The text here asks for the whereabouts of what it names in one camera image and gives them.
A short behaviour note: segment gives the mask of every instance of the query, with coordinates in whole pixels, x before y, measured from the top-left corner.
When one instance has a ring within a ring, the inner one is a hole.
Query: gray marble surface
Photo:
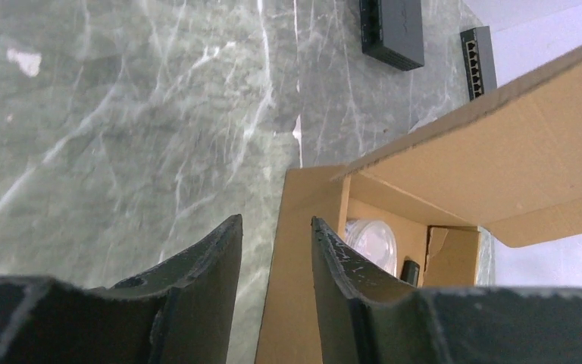
[[[356,0],[0,0],[0,274],[110,285],[244,217],[229,362],[249,363],[285,171],[468,102],[462,0],[427,66],[360,51]]]

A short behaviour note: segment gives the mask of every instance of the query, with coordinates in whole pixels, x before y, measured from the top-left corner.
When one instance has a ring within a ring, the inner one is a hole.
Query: cardboard box
[[[320,363],[311,217],[379,218],[398,270],[472,285],[482,225],[518,247],[582,233],[582,47],[349,166],[291,170],[256,362]]]

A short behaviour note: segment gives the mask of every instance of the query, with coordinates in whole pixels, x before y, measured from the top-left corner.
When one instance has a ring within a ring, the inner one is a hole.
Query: black object
[[[470,100],[495,90],[496,69],[490,27],[477,27],[461,33],[465,73]]]
[[[418,275],[421,272],[421,266],[414,262],[413,260],[406,259],[404,263],[402,263],[402,272],[400,273],[400,279],[405,281],[412,286],[418,286]]]
[[[226,362],[242,217],[115,284],[0,277],[0,363]]]
[[[360,0],[362,52],[403,71],[425,65],[421,0]]]
[[[582,289],[416,289],[312,228],[324,364],[582,364]]]

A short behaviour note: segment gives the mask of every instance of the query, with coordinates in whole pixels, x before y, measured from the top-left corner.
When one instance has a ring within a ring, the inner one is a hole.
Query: box lid
[[[509,246],[582,233],[582,46],[351,163]]]

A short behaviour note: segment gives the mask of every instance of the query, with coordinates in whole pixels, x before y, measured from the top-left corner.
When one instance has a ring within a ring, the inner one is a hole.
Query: plastic container
[[[345,244],[396,276],[396,237],[391,227],[380,220],[349,220]]]

